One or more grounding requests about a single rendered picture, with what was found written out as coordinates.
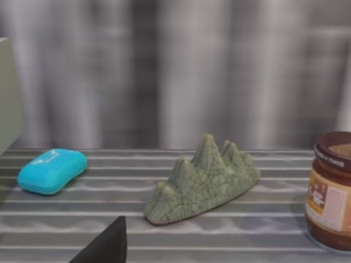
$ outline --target tabletop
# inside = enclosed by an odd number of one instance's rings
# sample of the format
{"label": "tabletop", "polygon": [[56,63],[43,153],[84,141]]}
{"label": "tabletop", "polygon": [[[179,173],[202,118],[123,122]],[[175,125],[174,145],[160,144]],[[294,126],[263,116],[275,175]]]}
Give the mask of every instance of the tabletop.
{"label": "tabletop", "polygon": [[41,152],[10,150],[0,157],[0,263],[68,262],[121,215],[127,262],[350,262],[307,236],[312,151],[250,151],[261,170],[258,185],[209,213],[163,227],[144,221],[144,204],[176,158],[194,151],[84,151],[88,169],[50,197],[16,184],[20,168]]}

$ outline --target jar lid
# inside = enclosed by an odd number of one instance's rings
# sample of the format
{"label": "jar lid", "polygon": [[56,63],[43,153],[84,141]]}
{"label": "jar lid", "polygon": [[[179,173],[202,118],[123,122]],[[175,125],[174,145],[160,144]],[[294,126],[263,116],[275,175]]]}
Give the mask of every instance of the jar lid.
{"label": "jar lid", "polygon": [[351,145],[350,132],[334,131],[324,133],[317,137],[314,145],[314,152],[318,158],[329,163],[333,167],[344,171],[351,171],[351,156],[341,155],[329,149],[331,146],[345,144]]}

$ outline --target glass jar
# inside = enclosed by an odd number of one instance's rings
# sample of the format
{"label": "glass jar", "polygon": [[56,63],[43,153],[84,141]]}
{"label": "glass jar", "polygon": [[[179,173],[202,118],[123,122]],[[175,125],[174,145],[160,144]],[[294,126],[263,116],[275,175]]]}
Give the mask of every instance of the glass jar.
{"label": "glass jar", "polygon": [[326,133],[317,138],[305,217],[308,231],[316,241],[351,251],[351,155],[330,149],[347,144],[351,147],[349,132]]}

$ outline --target mountain-shaped ceramic figurine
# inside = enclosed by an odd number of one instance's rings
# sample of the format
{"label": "mountain-shaped ceramic figurine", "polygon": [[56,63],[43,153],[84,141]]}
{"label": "mountain-shaped ceramic figurine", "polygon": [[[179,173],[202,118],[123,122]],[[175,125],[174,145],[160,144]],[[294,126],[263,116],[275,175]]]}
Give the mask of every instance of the mountain-shaped ceramic figurine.
{"label": "mountain-shaped ceramic figurine", "polygon": [[219,150],[205,134],[193,159],[179,158],[169,179],[157,184],[144,216],[153,225],[166,225],[200,215],[248,191],[259,176],[248,153],[230,141]]}

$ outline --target white box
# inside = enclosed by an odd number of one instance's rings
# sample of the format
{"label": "white box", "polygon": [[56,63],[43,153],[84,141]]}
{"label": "white box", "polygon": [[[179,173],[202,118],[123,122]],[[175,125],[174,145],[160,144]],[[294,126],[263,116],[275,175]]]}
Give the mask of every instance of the white box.
{"label": "white box", "polygon": [[8,38],[0,38],[0,155],[22,130],[22,107],[12,45]]}

